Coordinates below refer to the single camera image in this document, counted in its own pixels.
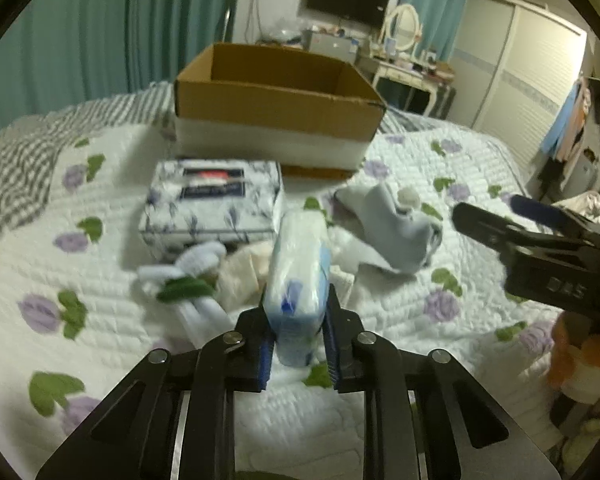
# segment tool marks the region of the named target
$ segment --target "wardrobe door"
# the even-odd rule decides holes
[[[458,93],[447,119],[474,127],[500,62],[514,5],[499,0],[467,0],[449,64]]]
[[[502,66],[474,127],[505,141],[523,169],[578,77],[586,39],[557,16],[516,6]]]

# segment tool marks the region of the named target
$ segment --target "quilted bedspread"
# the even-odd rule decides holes
[[[496,254],[450,223],[458,201],[513,217],[515,164],[489,137],[433,121],[409,132],[403,119],[387,115],[352,181],[413,186],[424,210],[442,218],[443,243],[415,276],[361,267],[347,308],[400,348],[448,349],[548,449],[560,439],[542,377],[557,310],[505,295]],[[45,211],[0,241],[0,450],[24,480],[152,347],[187,347],[173,313],[134,281],[150,261],[138,218],[168,148],[158,128],[143,125],[76,139],[59,154]],[[334,206],[325,183],[285,188],[290,204],[314,194]],[[266,392],[237,394],[238,469],[362,477],[362,395],[307,386],[311,373],[274,361]]]

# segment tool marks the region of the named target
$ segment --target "plastic-wrapped tissue pack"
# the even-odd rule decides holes
[[[155,168],[139,223],[157,260],[187,247],[273,239],[283,207],[280,165],[271,161],[164,160]]]

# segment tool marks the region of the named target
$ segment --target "table leg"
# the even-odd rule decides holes
[[[429,117],[433,107],[436,105],[436,98],[438,97],[438,92],[429,89],[429,102],[427,103],[427,107],[424,109],[423,117]]]

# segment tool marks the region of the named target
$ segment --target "silver bolt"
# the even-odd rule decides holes
[[[231,332],[226,332],[222,336],[222,341],[228,345],[237,345],[238,343],[242,342],[242,334],[240,332],[236,332],[235,330],[231,330]]]
[[[433,357],[435,362],[440,363],[441,365],[446,365],[449,361],[451,361],[451,354],[440,348],[434,350],[431,353],[431,357]]]
[[[151,350],[149,352],[149,362],[152,365],[159,365],[167,360],[169,354],[167,354],[166,350],[162,348],[156,348],[155,350]]]
[[[376,334],[373,332],[360,332],[358,334],[358,342],[362,343],[363,345],[372,345],[376,342],[376,339]]]
[[[534,253],[531,249],[527,249],[526,247],[522,247],[522,246],[517,246],[516,250],[520,254],[526,254],[527,256],[531,256]]]

